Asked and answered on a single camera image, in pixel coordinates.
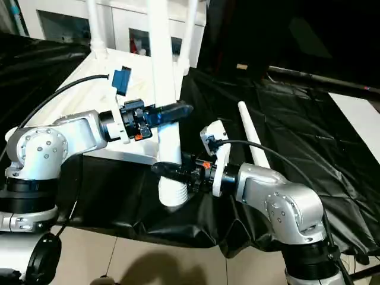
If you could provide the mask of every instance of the blue clip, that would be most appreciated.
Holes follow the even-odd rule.
[[[116,87],[117,95],[125,96],[130,77],[131,69],[128,67],[123,66],[121,71],[115,70],[115,73],[113,74],[112,87]]]

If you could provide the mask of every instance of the white table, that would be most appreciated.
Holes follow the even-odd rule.
[[[365,99],[329,94],[380,163],[380,114]]]
[[[114,70],[121,70],[122,66],[126,66],[131,68],[132,72],[126,97],[118,96],[119,103],[142,99],[146,106],[154,104],[151,58],[114,49],[107,49],[107,51],[109,56],[106,60],[96,60],[93,52],[89,54],[61,87],[86,76],[113,74]],[[27,126],[49,125],[62,116],[86,110],[98,112],[110,110],[110,98],[115,97],[115,94],[116,89],[111,87],[109,80],[99,79],[81,83],[50,101],[33,116]],[[91,151],[86,155],[153,164],[157,161],[159,147],[157,130],[152,129],[152,133],[153,136],[149,139],[139,142],[131,141],[127,145],[121,141],[113,141],[106,148]]]

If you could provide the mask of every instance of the white tube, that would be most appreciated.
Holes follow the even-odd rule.
[[[97,59],[107,57],[107,49],[102,36],[100,35],[99,18],[95,0],[86,0],[88,10],[88,22],[91,32],[91,51],[95,53]]]
[[[188,75],[190,69],[190,49],[198,9],[198,0],[188,0],[188,2],[185,34],[182,39],[178,58],[178,67],[183,71],[183,76]]]
[[[259,136],[257,135],[254,123],[252,122],[251,116],[249,115],[247,106],[243,101],[240,101],[237,106],[239,107],[240,116],[242,117],[245,134],[248,141],[252,141],[257,144],[261,144]],[[249,147],[251,149],[252,158],[254,159],[255,165],[271,168],[265,155],[265,152],[256,147]]]
[[[173,53],[169,35],[167,0],[148,0],[149,41],[156,107],[176,102]],[[159,127],[159,161],[181,164],[178,123]],[[163,205],[174,207],[188,198],[186,184],[161,177],[159,197]]]

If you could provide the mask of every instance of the black cloth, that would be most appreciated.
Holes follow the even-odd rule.
[[[0,94],[15,99],[3,100],[1,131],[22,121],[87,53],[86,47],[76,45],[7,38],[0,47]],[[247,78],[220,81],[192,69],[184,78],[181,99],[194,106],[192,115],[180,123],[183,151],[201,153],[199,132],[216,119],[223,121],[229,138],[245,139],[237,107],[244,100],[263,145],[286,156],[312,179],[340,249],[378,254],[380,166],[327,93]],[[282,161],[271,155],[268,159],[289,180],[304,182]],[[230,162],[252,162],[249,149],[233,145]],[[266,219],[233,197],[199,193],[169,209],[159,202],[158,178],[149,166],[89,156],[82,163],[83,167],[74,157],[62,166],[57,194],[60,223],[71,211],[82,175],[70,226],[168,245],[220,245],[227,257],[247,246],[279,249]]]
[[[90,53],[88,46],[67,45],[0,33],[0,134],[18,124],[51,95]],[[0,149],[5,140],[0,140]],[[0,169],[9,160],[0,162]]]

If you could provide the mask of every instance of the robotic arm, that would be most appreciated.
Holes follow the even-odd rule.
[[[216,156],[215,163],[190,156],[184,157],[183,165],[158,162],[152,170],[196,189],[203,184],[217,197],[233,194],[236,201],[260,211],[281,243],[290,285],[345,284],[335,263],[340,253],[327,239],[319,196],[272,169],[249,163],[228,164],[230,144],[218,144],[228,140],[221,121],[204,128],[201,139],[207,153]]]
[[[114,112],[95,110],[65,116],[49,126],[17,129],[7,143],[11,165],[0,191],[0,283],[49,284],[55,276],[61,241],[49,231],[58,218],[55,196],[61,165],[71,156],[98,150],[119,140],[120,132],[136,141],[152,136],[151,128],[177,122],[192,112],[179,102],[160,108],[142,100]]]

